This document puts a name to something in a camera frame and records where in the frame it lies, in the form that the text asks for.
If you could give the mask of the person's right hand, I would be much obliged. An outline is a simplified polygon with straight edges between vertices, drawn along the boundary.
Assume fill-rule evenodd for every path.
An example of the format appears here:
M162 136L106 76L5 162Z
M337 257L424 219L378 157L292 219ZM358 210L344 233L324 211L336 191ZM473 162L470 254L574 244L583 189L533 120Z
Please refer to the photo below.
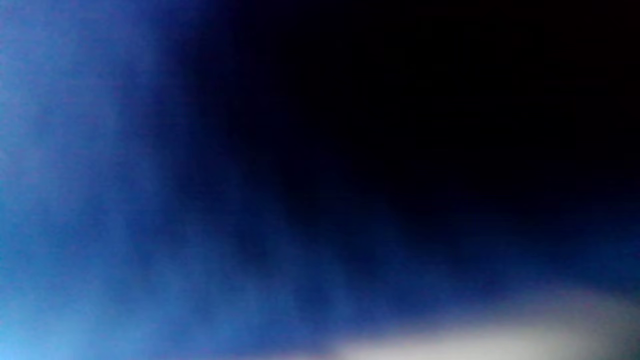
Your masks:
M225 128L294 204L639 196L637 0L224 0Z

